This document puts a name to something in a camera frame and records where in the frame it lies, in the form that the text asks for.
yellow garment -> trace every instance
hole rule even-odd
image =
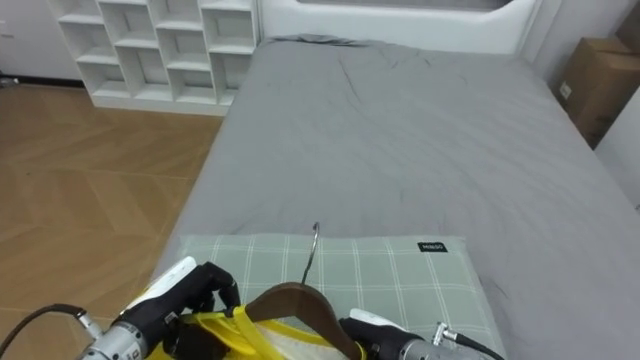
[[[184,316],[183,321],[190,324],[197,323],[227,345],[231,350],[225,359],[345,358],[318,335],[275,320],[254,324],[246,314],[244,306],[234,308],[232,317],[227,317],[223,313],[198,313]],[[361,347],[360,351],[361,360],[365,360],[365,351]],[[162,351],[162,346],[158,346],[149,359],[170,360],[170,357]]]

cable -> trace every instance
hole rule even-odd
[[[22,319],[22,321],[20,321],[20,323],[18,323],[18,325],[16,325],[16,327],[13,328],[13,330],[11,330],[11,332],[9,333],[9,335],[7,335],[4,341],[2,341],[2,344],[0,345],[0,359],[2,358],[4,353],[7,351],[7,348],[9,347],[9,345],[11,345],[11,343],[16,338],[16,336],[18,336],[18,333],[20,333],[20,331],[22,331],[22,329],[24,329],[25,326],[27,326],[31,321],[33,321],[35,318],[39,317],[40,315],[43,315],[49,312],[59,312],[63,314],[69,314],[75,317],[76,319],[80,318],[81,316],[87,313],[87,311],[84,310],[83,308],[73,306],[73,305],[67,305],[67,304],[53,304],[53,305],[45,306],[41,309],[34,311],[33,313],[27,315],[27,317]]]
[[[504,360],[504,358],[498,355],[495,351],[489,349],[488,347],[480,344],[479,342],[471,338],[468,338],[460,333],[458,334],[458,336],[456,336],[455,342],[456,344],[460,344],[460,345],[469,347],[471,349],[478,350],[481,353],[485,353],[496,360]]]

pillow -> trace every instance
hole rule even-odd
[[[182,236],[179,258],[211,261],[233,275],[248,303],[273,285],[302,280],[312,236]],[[338,318],[360,308],[429,341],[437,322],[499,354],[504,347],[465,242],[457,237],[320,238],[307,285]],[[221,302],[216,299],[217,309]],[[307,329],[290,319],[285,322]]]

floor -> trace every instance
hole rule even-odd
[[[82,90],[0,90],[0,339],[53,302],[106,326],[146,284],[221,119],[96,109]],[[3,360],[75,358],[65,316]]]

white headboard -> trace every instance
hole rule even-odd
[[[490,11],[394,8],[263,0],[265,37],[301,33],[381,40],[427,50],[519,53],[541,0]]]

